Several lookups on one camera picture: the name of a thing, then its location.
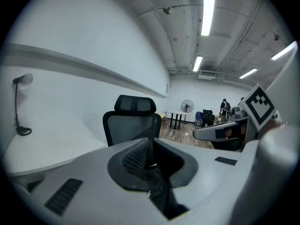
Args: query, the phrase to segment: lamp base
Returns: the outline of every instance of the lamp base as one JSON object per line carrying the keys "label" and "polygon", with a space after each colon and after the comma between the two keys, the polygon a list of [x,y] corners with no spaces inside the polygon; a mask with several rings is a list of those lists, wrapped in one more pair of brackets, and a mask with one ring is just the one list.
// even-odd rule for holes
{"label": "lamp base", "polygon": [[17,134],[20,136],[26,136],[32,133],[31,128],[19,126],[16,128]]}

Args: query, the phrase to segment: office chair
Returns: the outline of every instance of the office chair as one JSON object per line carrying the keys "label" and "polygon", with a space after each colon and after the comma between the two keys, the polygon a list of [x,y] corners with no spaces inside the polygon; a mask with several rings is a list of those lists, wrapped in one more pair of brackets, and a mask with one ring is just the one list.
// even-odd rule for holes
{"label": "office chair", "polygon": [[197,122],[200,121],[200,126],[202,123],[202,116],[201,116],[201,112],[196,112],[196,116],[195,116],[195,126],[197,126]]}
{"label": "office chair", "polygon": [[120,95],[114,106],[115,111],[103,116],[103,127],[108,146],[139,139],[149,138],[149,158],[152,157],[153,138],[159,137],[161,117],[156,114],[156,105],[151,98]]}
{"label": "office chair", "polygon": [[207,124],[207,126],[214,125],[215,115],[212,114],[212,110],[203,109],[201,116],[202,116],[202,123],[201,123],[202,128],[205,127],[205,124]]}
{"label": "office chair", "polygon": [[212,115],[212,110],[205,110],[205,109],[203,109],[202,113],[206,114],[206,115]]}

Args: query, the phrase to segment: desk lamp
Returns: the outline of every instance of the desk lamp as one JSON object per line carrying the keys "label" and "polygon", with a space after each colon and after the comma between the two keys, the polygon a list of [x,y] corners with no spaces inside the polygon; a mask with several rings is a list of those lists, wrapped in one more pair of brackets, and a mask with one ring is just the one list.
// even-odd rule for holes
{"label": "desk lamp", "polygon": [[26,89],[30,86],[33,80],[33,75],[31,73],[27,73],[23,76],[17,77],[13,80],[13,84],[15,84],[15,127],[17,134],[20,136],[26,136],[29,135],[32,130],[28,127],[20,126],[20,122],[18,120],[18,114],[17,114],[17,91],[18,91],[18,85],[20,89]]}

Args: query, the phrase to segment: chair headrest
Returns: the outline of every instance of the chair headrest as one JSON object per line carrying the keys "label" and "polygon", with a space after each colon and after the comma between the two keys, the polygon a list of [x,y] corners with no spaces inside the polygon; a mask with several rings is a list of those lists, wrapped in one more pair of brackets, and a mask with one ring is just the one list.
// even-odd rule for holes
{"label": "chair headrest", "polygon": [[156,105],[149,97],[120,95],[114,105],[114,110],[127,114],[153,114],[156,111]]}
{"label": "chair headrest", "polygon": [[212,115],[212,110],[205,110],[205,109],[203,109],[203,114]]}

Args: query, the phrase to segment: fluorescent light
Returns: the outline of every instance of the fluorescent light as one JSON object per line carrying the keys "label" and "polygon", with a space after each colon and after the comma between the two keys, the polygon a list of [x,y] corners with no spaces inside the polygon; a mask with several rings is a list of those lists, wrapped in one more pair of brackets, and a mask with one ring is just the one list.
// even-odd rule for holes
{"label": "fluorescent light", "polygon": [[210,27],[212,16],[214,14],[215,0],[203,0],[203,22],[202,22],[202,36],[210,34]]}
{"label": "fluorescent light", "polygon": [[202,58],[203,58],[203,56],[197,56],[193,72],[198,71],[198,69],[200,67],[200,63],[202,61]]}
{"label": "fluorescent light", "polygon": [[282,55],[286,54],[288,51],[290,51],[294,47],[297,47],[296,41],[292,42],[285,49],[281,50],[279,53],[277,53],[273,57],[271,57],[272,60],[276,60],[277,58],[280,58]]}
{"label": "fluorescent light", "polygon": [[247,77],[247,76],[249,76],[250,74],[252,74],[252,73],[254,73],[254,72],[256,72],[256,71],[257,71],[257,69],[256,69],[256,68],[253,68],[250,72],[247,72],[247,73],[244,74],[243,76],[240,76],[240,78]]}

